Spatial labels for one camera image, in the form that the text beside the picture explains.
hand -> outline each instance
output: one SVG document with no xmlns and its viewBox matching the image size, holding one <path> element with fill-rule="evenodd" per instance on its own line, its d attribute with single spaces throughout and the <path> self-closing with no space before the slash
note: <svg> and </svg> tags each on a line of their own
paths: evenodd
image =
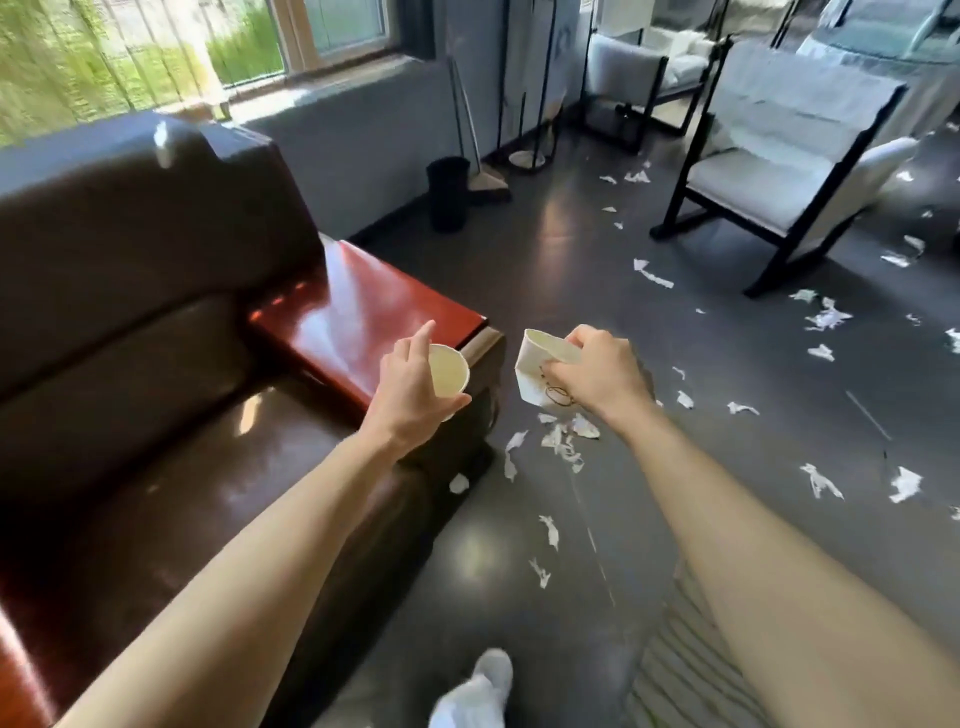
<svg viewBox="0 0 960 728">
<path fill-rule="evenodd" d="M 360 425 L 361 435 L 390 448 L 397 459 L 433 437 L 444 418 L 470 403 L 468 394 L 441 399 L 433 391 L 429 363 L 433 327 L 428 321 L 380 359 L 380 383 Z"/>
<path fill-rule="evenodd" d="M 583 350 L 580 363 L 549 361 L 543 371 L 608 425 L 617 429 L 638 407 L 646 410 L 654 404 L 653 378 L 637 362 L 629 341 L 585 324 L 566 340 Z"/>
</svg>

pant leg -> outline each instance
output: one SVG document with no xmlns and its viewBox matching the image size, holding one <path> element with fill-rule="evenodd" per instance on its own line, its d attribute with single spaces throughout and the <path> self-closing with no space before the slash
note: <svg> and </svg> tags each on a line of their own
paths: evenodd
<svg viewBox="0 0 960 728">
<path fill-rule="evenodd" d="M 503 706 L 483 675 L 444 695 L 433 709 L 428 728 L 503 728 Z"/>
</svg>

black trash can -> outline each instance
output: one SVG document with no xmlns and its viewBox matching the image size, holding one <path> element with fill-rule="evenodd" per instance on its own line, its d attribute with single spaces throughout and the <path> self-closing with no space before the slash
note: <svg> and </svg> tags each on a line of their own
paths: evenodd
<svg viewBox="0 0 960 728">
<path fill-rule="evenodd" d="M 463 157 L 444 157 L 427 165 L 430 225 L 435 231 L 456 232 L 467 223 L 469 172 L 470 162 Z"/>
</svg>

person's right arm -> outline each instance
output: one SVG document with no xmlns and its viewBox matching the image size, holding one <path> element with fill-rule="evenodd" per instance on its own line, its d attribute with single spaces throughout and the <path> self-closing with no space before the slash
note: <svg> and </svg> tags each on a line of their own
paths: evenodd
<svg viewBox="0 0 960 728">
<path fill-rule="evenodd" d="M 954 726 L 960 667 L 894 604 L 772 513 L 656 405 L 630 342 L 577 327 L 552 379 L 622 437 L 744 675 L 782 728 Z"/>
</svg>

paper cup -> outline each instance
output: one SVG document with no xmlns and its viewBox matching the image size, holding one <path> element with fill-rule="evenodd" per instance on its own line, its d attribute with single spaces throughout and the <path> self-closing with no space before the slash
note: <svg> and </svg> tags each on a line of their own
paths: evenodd
<svg viewBox="0 0 960 728">
<path fill-rule="evenodd" d="M 516 384 L 520 398 L 548 412 L 573 415 L 580 407 L 557 382 L 550 381 L 541 367 L 547 361 L 579 364 L 583 353 L 570 342 L 535 328 L 523 332 L 520 354 L 516 358 Z"/>
<path fill-rule="evenodd" d="M 431 344 L 429 362 L 430 375 L 433 377 L 433 391 L 437 397 L 456 397 L 467 389 L 470 381 L 470 365 L 456 349 L 443 344 Z"/>
</svg>

